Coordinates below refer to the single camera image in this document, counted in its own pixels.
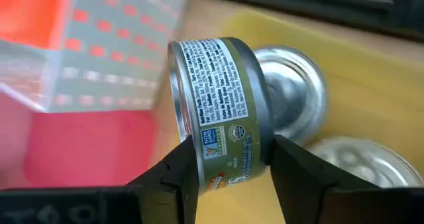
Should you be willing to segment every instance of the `black object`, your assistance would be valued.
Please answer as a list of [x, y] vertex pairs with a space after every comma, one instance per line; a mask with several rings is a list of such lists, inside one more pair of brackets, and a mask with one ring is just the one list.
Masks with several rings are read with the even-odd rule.
[[234, 0], [424, 40], [424, 0]]
[[[270, 166], [287, 224], [424, 223], [422, 188], [376, 187], [281, 136]], [[190, 224], [198, 191], [189, 137], [125, 187], [4, 190], [0, 223]]]

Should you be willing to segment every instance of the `metal lid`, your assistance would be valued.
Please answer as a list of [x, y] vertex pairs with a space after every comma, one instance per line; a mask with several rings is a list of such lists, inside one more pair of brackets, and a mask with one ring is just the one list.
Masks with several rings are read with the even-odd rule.
[[254, 53], [268, 85], [275, 133], [302, 143], [324, 120], [327, 97], [321, 71], [293, 48], [267, 47]]
[[309, 151], [382, 188], [424, 184], [418, 171], [410, 163], [371, 140], [335, 137], [322, 140]]

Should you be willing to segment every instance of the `table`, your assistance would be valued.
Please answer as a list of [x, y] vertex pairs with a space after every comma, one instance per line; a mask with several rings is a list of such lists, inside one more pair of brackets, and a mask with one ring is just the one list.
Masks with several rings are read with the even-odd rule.
[[[359, 44], [365, 48], [383, 54], [391, 54], [400, 58], [422, 64], [424, 46], [422, 44], [401, 40], [381, 34], [373, 34], [353, 28], [305, 19], [266, 9], [259, 9], [223, 0], [189, 0], [187, 13], [183, 19], [178, 39], [211, 38], [217, 36], [224, 22], [243, 9], [254, 9], [273, 17], [297, 23], [315, 31]], [[174, 124], [174, 111], [168, 78], [158, 95], [155, 116], [160, 123], [158, 132], [157, 153], [154, 160], [167, 153], [172, 144], [178, 144], [179, 138]], [[197, 222], [204, 223], [283, 223], [280, 206], [269, 174], [263, 175], [247, 184], [225, 188], [203, 194], [199, 198]]]

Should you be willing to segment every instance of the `green label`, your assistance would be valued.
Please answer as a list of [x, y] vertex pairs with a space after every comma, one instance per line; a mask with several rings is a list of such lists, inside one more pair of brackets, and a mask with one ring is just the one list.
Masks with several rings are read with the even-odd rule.
[[230, 40], [180, 42], [198, 124], [191, 124], [203, 151], [203, 189], [248, 180], [262, 171], [260, 137], [250, 82]]

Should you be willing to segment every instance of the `tin can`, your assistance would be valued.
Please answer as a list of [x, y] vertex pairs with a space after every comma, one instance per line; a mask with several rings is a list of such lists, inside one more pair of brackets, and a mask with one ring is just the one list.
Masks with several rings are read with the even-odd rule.
[[419, 172], [408, 161], [371, 140], [335, 137], [322, 140], [309, 151], [382, 188], [424, 184]]
[[260, 175], [274, 128], [253, 51], [236, 38], [171, 42], [168, 66], [180, 139], [192, 135], [195, 144], [200, 192]]
[[303, 145], [325, 118], [324, 75], [311, 58], [294, 48], [268, 46], [254, 53], [271, 97], [275, 133]]

